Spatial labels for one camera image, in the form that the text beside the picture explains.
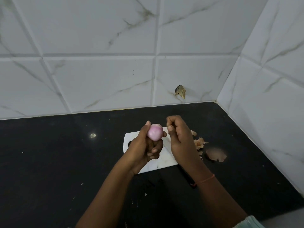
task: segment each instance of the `pink onion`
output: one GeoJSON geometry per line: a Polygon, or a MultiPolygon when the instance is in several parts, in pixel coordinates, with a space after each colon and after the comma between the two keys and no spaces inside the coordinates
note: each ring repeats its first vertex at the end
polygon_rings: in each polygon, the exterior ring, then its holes
{"type": "Polygon", "coordinates": [[[163,133],[163,127],[160,124],[152,124],[147,136],[152,141],[158,141],[163,137],[163,133]]]}

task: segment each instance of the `cutting board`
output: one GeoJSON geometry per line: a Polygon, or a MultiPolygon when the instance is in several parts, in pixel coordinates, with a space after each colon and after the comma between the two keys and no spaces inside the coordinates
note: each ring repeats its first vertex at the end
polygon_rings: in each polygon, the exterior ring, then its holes
{"type": "MultiPolygon", "coordinates": [[[[177,162],[175,161],[173,154],[171,153],[171,150],[168,150],[165,148],[170,147],[170,135],[168,133],[167,127],[163,127],[163,130],[167,133],[167,137],[162,138],[164,142],[163,149],[161,150],[161,153],[159,154],[158,159],[152,159],[150,160],[139,172],[139,174],[148,172],[148,171],[153,171],[169,166],[174,166],[177,165],[177,162]]],[[[124,153],[127,151],[129,147],[129,142],[132,141],[134,138],[137,137],[139,131],[136,132],[131,132],[131,133],[126,133],[125,138],[124,138],[124,153]]]]}

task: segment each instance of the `backsplash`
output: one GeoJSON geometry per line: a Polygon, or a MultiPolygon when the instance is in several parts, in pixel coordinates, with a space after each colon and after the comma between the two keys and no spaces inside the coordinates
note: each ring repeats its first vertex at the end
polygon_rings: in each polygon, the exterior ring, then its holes
{"type": "Polygon", "coordinates": [[[304,193],[304,0],[269,0],[218,103],[304,193]]]}
{"type": "Polygon", "coordinates": [[[267,1],[0,0],[0,119],[215,100],[267,1]]]}

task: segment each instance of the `sleeve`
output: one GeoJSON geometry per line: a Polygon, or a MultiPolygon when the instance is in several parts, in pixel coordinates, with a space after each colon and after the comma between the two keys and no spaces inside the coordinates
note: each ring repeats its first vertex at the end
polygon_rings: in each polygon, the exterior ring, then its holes
{"type": "Polygon", "coordinates": [[[254,216],[248,216],[244,221],[241,221],[234,228],[264,228],[254,216]]]}

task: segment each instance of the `person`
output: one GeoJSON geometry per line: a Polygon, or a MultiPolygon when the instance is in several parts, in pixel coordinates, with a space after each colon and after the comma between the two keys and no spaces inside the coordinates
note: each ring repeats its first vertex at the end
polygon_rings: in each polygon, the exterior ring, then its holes
{"type": "MultiPolygon", "coordinates": [[[[162,139],[154,142],[147,137],[150,126],[151,123],[147,121],[141,128],[138,136],[107,176],[76,228],[117,225],[131,179],[148,161],[157,159],[163,148],[162,139]]],[[[167,117],[167,129],[171,137],[172,154],[196,182],[214,225],[218,228],[263,227],[253,216],[245,213],[201,161],[191,131],[183,119],[178,115],[167,117]]]]}

